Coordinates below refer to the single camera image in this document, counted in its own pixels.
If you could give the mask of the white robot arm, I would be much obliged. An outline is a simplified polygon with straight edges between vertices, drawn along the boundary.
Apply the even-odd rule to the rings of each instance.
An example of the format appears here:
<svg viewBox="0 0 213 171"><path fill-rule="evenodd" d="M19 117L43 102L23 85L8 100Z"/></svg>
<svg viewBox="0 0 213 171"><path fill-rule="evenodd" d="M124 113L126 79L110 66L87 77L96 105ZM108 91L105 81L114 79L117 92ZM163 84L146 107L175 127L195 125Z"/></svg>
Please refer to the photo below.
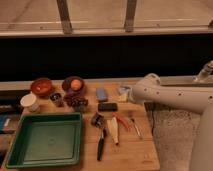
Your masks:
<svg viewBox="0 0 213 171"><path fill-rule="evenodd" d="M129 98L138 104L149 100L200 114L189 171L213 171L213 87L163 86L160 77L150 73L131 87Z"/></svg>

